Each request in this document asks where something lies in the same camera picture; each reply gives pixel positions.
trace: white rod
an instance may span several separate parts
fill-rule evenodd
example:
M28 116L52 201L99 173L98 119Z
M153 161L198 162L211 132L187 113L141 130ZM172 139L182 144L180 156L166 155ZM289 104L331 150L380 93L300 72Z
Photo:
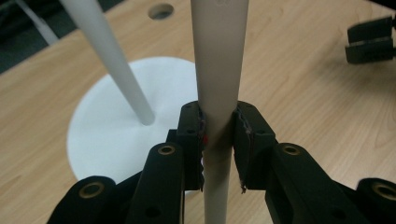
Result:
M206 116L205 223L226 222L248 0L191 0L198 102Z
M132 107L140 122L150 125L155 117L129 67L120 45L95 0L61 0Z
M30 18L30 20L35 25L37 31L43 36L44 40L47 44L52 45L55 44L59 39L55 33L50 29L47 25L46 21L42 18L38 17L31 8L22 0L15 0L18 6L26 13L26 15Z

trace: screw hole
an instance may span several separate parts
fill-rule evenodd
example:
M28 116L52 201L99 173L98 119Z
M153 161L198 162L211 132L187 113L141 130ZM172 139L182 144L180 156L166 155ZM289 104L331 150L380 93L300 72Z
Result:
M378 182L374 183L372 188L379 196L391 201L396 201L396 189Z
M297 155L300 155L300 153L301 153L301 151L295 147L284 147L283 151L288 153L291 156L297 156Z
M148 16L154 21L161 21L170 17L174 12L174 8L170 4L162 3L152 7L148 11Z
M156 207L150 207L146 209L146 217L159 217L160 215L161 211Z
M171 147L171 146L160 147L158 149L158 153L160 153L161 155L164 155L164 156L173 154L175 151L176 151L176 149L174 147Z
M79 190L78 195L83 199L90 199L98 196L105 189L105 185L102 182L92 182L85 185Z

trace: black bracket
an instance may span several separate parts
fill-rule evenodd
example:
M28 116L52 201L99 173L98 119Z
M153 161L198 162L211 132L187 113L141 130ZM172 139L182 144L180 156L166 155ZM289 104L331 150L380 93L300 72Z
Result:
M346 46L346 60L349 63L392 60L396 55L391 36L395 26L395 20L386 17L350 27L347 30L349 46Z

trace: white round base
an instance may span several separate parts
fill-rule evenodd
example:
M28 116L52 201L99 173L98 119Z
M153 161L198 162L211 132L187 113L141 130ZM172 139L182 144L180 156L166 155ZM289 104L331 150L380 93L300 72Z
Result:
M68 158L78 180L104 175L120 183L141 171L149 150L177 128L180 108L198 99L194 63L156 57L130 66L155 121L141 124L111 76L100 79L79 103L67 136Z

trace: wooden table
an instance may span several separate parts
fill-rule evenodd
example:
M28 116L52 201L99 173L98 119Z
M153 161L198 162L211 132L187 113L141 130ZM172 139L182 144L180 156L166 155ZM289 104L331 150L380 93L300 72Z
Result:
M129 61L194 60L190 1L148 16L160 0L129 0L106 14ZM331 178L396 182L396 64L351 65L347 28L393 11L361 0L250 0L240 100L258 107L280 142L305 147ZM66 157L69 121L106 69L81 32L0 76L0 218L45 223L77 181ZM228 223L271 223L264 192L241 194L233 166ZM186 223L204 223L203 194Z

